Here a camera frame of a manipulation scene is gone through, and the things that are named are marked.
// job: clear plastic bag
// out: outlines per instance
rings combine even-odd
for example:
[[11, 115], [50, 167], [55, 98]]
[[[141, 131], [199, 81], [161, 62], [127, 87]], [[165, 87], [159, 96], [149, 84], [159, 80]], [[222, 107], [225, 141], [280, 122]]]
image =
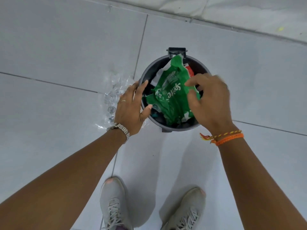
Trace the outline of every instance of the clear plastic bag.
[[[102, 88], [104, 92], [100, 101], [102, 120], [100, 124], [96, 124], [99, 129], [106, 129], [114, 124], [119, 97], [133, 83], [132, 77], [124, 76], [122, 73], [110, 72], [106, 74]], [[148, 125], [148, 121], [146, 119], [142, 127]]]

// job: black trash can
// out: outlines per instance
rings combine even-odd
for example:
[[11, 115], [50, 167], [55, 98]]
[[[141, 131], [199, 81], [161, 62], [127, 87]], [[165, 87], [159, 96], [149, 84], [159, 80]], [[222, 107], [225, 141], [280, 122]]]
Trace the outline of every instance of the black trash can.
[[[194, 74], [197, 73], [209, 73], [209, 70], [197, 59], [186, 55], [186, 48], [184, 47], [169, 47], [167, 49], [168, 55], [160, 57], [152, 62], [144, 71], [142, 77], [139, 80], [139, 85], [141, 85], [144, 81], [148, 80], [148, 86], [145, 88], [143, 92], [143, 96], [151, 94], [151, 89], [154, 88], [150, 85], [151, 80], [156, 76], [156, 73], [159, 69], [163, 68], [173, 56], [177, 54], [183, 55], [183, 63], [188, 63], [193, 70]], [[145, 98], [142, 98], [142, 108], [144, 109], [148, 104]], [[162, 132], [172, 132], [172, 131], [187, 131], [193, 129], [199, 125], [195, 118], [191, 118], [188, 121], [180, 124], [174, 124], [172, 126], [167, 126], [166, 120], [162, 113], [157, 112], [155, 109], [151, 110], [151, 114], [149, 119], [154, 122], [156, 125], [162, 128]]]

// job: shoe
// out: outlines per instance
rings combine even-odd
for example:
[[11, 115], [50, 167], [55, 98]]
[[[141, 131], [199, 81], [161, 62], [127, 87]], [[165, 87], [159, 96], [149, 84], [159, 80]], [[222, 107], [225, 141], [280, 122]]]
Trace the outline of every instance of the shoe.
[[126, 204], [125, 189], [118, 177], [108, 178], [101, 187], [100, 207], [105, 230], [115, 230], [117, 226], [133, 230]]
[[206, 194], [193, 188], [183, 197], [179, 208], [161, 230], [195, 230], [205, 207]]

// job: sprite packaging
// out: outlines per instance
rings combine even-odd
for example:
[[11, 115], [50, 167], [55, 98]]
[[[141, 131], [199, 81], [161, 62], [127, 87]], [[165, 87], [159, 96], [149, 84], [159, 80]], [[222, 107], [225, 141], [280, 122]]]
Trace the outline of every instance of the sprite packaging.
[[183, 64], [183, 56], [178, 54], [160, 69], [151, 81], [155, 88], [151, 90], [152, 94], [146, 96], [146, 102], [163, 114], [169, 126], [194, 117], [189, 108], [187, 93], [194, 89], [198, 99], [200, 95], [195, 86], [184, 85], [191, 76], [194, 76], [192, 69], [188, 64]]

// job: wristwatch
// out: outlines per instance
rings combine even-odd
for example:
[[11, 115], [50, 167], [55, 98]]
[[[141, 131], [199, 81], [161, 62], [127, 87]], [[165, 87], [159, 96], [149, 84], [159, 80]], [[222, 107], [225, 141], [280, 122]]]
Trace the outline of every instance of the wristwatch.
[[123, 125], [121, 125], [120, 123], [114, 123], [112, 126], [110, 126], [110, 127], [108, 127], [107, 129], [106, 129], [106, 131], [109, 131], [109, 130], [112, 130], [112, 129], [114, 129], [114, 128], [119, 128], [119, 129], [121, 129], [122, 131], [123, 131], [123, 133], [125, 133], [125, 135], [126, 135], [126, 141], [125, 141], [125, 143], [128, 141], [128, 139], [129, 139], [129, 137], [130, 137], [130, 134], [129, 134], [129, 131], [127, 130], [127, 128], [125, 128]]

